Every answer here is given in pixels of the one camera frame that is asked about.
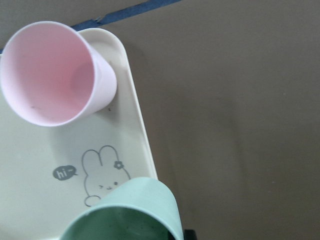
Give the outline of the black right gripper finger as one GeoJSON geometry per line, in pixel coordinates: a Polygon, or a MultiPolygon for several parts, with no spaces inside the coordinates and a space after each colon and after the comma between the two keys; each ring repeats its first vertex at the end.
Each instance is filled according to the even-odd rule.
{"type": "Polygon", "coordinates": [[[196,240],[196,230],[192,225],[185,225],[183,227],[184,240],[196,240]]]}

